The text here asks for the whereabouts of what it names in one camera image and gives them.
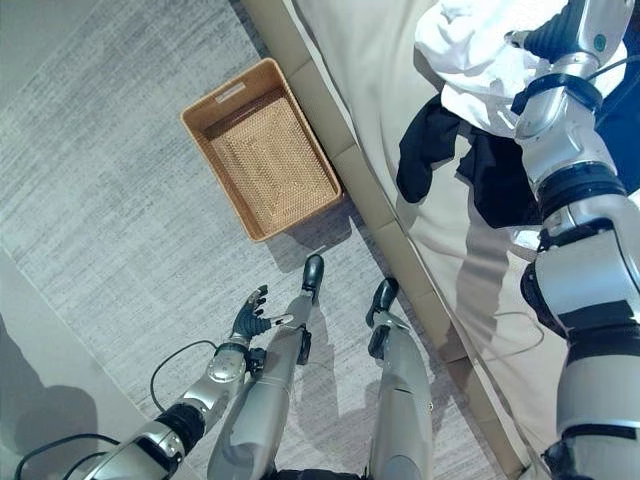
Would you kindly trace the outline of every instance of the wire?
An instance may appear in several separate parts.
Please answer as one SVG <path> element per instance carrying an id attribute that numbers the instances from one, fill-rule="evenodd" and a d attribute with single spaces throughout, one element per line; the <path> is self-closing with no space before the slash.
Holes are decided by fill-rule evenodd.
<path id="1" fill-rule="evenodd" d="M 625 63 L 633 63 L 633 62 L 640 62 L 640 55 L 630 55 L 627 58 L 623 58 L 622 60 L 612 63 L 608 67 L 601 68 L 597 72 L 592 73 L 585 80 L 586 81 L 593 80 L 594 78 L 599 77 L 600 75 L 607 73 L 609 70 L 613 70 L 614 68 L 619 67 L 620 65 L 624 65 Z"/>
<path id="2" fill-rule="evenodd" d="M 81 458 L 80 460 L 78 460 L 76 463 L 74 463 L 74 464 L 73 464 L 73 467 L 71 467 L 71 468 L 69 469 L 69 471 L 64 475 L 64 477 L 62 477 L 62 480 L 69 480 L 69 478 L 71 477 L 71 474 L 72 474 L 73 472 L 75 472 L 75 471 L 76 471 L 76 469 L 77 469 L 80 465 L 82 465 L 84 462 L 86 462 L 87 460 L 90 460 L 90 459 L 92 459 L 92 458 L 95 458 L 95 457 L 101 457 L 101 456 L 102 456 L 102 455 L 104 455 L 105 453 L 107 453 L 107 452 L 95 452 L 95 453 L 92 453 L 92 454 L 90 454 L 90 455 L 87 455 L 86 457 Z"/>
<path id="3" fill-rule="evenodd" d="M 160 405 L 160 402 L 156 397 L 156 391 L 155 391 L 156 375 L 158 375 L 162 367 L 164 367 L 167 364 L 167 362 L 172 360 L 174 357 L 176 357 L 177 355 L 180 355 L 182 352 L 184 352 L 185 350 L 188 350 L 191 347 L 195 347 L 196 345 L 201 345 L 203 343 L 206 343 L 207 345 L 211 345 L 215 350 L 218 349 L 216 344 L 210 340 L 198 340 L 197 342 L 190 343 L 189 345 L 182 347 L 180 350 L 173 352 L 171 355 L 165 358 L 162 362 L 160 362 L 160 365 L 158 365 L 156 369 L 153 371 L 153 374 L 151 375 L 151 380 L 149 381 L 149 391 L 151 392 L 151 400 L 153 400 L 153 403 L 155 404 L 155 406 L 158 407 L 158 410 L 160 410 L 162 413 L 166 412 L 166 409 L 162 405 Z"/>
<path id="4" fill-rule="evenodd" d="M 38 447 L 22 457 L 22 460 L 20 460 L 20 463 L 18 463 L 18 466 L 16 467 L 16 472 L 13 475 L 13 480 L 22 480 L 22 469 L 24 468 L 25 464 L 33 457 L 49 451 L 52 448 L 64 445 L 65 443 L 73 442 L 74 440 L 81 440 L 83 438 L 96 438 L 98 440 L 102 440 L 103 442 L 108 442 L 112 445 L 120 444 L 120 442 L 118 442 L 117 440 L 114 440 L 113 438 L 107 437 L 105 435 L 100 435 L 99 433 L 78 433 L 76 435 L 61 438 L 60 440 L 56 440 L 55 442 L 47 443 L 41 447 Z"/>

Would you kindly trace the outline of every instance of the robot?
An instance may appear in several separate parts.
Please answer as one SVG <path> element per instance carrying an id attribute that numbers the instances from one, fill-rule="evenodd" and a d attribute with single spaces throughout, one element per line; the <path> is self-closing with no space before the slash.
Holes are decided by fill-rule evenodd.
<path id="1" fill-rule="evenodd" d="M 633 0 L 571 0 L 538 30 L 507 35 L 550 62 L 516 98 L 514 111 L 516 141 L 544 218 L 521 290 L 539 321 L 569 347 L 558 385 L 560 440 L 544 455 L 556 480 L 640 478 L 640 212 L 594 131 L 602 97 L 589 81 L 622 40 L 633 6 Z M 200 380 L 85 479 L 170 478 L 230 405 L 209 479 L 360 478 L 277 472 L 274 465 L 293 371 L 309 353 L 305 325 L 323 268 L 321 257 L 308 259 L 300 294 L 279 317 L 260 315 L 266 288 L 251 294 Z M 382 382 L 364 478 L 428 480 L 429 386 L 409 326 L 389 313 L 397 291 L 395 280 L 383 281 L 366 316 Z M 266 352 L 250 348 L 271 327 L 278 331 Z"/>
<path id="2" fill-rule="evenodd" d="M 294 368 L 308 359 L 311 334 L 306 322 L 318 298 L 323 273 L 322 257 L 309 257 L 300 294 L 278 317 L 261 316 L 267 288 L 255 290 L 203 376 L 85 478 L 170 478 L 236 397 L 211 454 L 208 478 L 360 479 L 320 470 L 277 472 L 274 463 L 287 419 Z M 371 478 L 422 480 L 431 478 L 431 397 L 409 326 L 389 313 L 397 293 L 398 283 L 385 279 L 366 316 L 373 329 L 369 353 L 382 365 L 369 474 Z M 251 339 L 272 326 L 278 331 L 267 350 L 250 348 Z"/>

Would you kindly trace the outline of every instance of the gray carpet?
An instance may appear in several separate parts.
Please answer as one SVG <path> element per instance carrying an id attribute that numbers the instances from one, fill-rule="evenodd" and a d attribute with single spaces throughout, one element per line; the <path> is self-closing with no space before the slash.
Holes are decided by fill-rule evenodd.
<path id="1" fill-rule="evenodd" d="M 163 357 L 221 339 L 258 284 L 270 287 L 267 313 L 282 311 L 305 257 L 321 251 L 311 361 L 297 371 L 277 461 L 361 472 L 380 374 L 363 316 L 383 259 L 348 199 L 251 243 L 179 122 L 186 105 L 264 53 L 237 1 L 101 1 L 2 114 L 0 238 L 147 416 L 157 413 L 147 383 Z M 402 303 L 396 313 L 418 327 Z M 425 346 L 437 477 L 503 478 Z M 160 398 L 180 394 L 209 355 L 203 347 L 170 364 Z M 188 460 L 203 477 L 215 433 Z"/>

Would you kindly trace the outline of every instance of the bed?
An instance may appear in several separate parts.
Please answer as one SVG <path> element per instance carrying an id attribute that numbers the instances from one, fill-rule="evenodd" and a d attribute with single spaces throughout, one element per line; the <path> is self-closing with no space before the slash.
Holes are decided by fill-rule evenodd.
<path id="1" fill-rule="evenodd" d="M 503 470 L 525 478 L 530 467 L 526 478 L 546 478 L 539 454 L 556 439 L 566 347 L 520 295 L 534 252 L 476 211 L 455 173 L 464 137 L 420 204 L 406 203 L 395 184 L 399 141 L 442 87 L 413 47 L 416 22 L 435 1 L 244 3 Z"/>

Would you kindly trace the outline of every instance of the wicker basket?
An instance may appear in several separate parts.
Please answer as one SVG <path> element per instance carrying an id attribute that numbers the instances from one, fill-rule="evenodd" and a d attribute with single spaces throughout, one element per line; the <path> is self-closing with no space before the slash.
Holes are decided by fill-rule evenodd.
<path id="1" fill-rule="evenodd" d="M 272 59 L 188 107 L 182 121 L 254 241 L 342 198 L 331 165 Z"/>

